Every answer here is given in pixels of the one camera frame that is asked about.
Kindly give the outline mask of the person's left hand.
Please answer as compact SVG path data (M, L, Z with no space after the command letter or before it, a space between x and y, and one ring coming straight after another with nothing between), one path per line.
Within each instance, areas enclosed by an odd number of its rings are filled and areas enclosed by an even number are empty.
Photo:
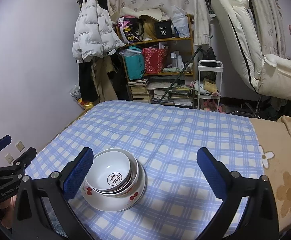
M3 218L1 219L1 224L7 229L12 228L14 208L17 196L13 196L4 202L0 203L0 210L3 211Z

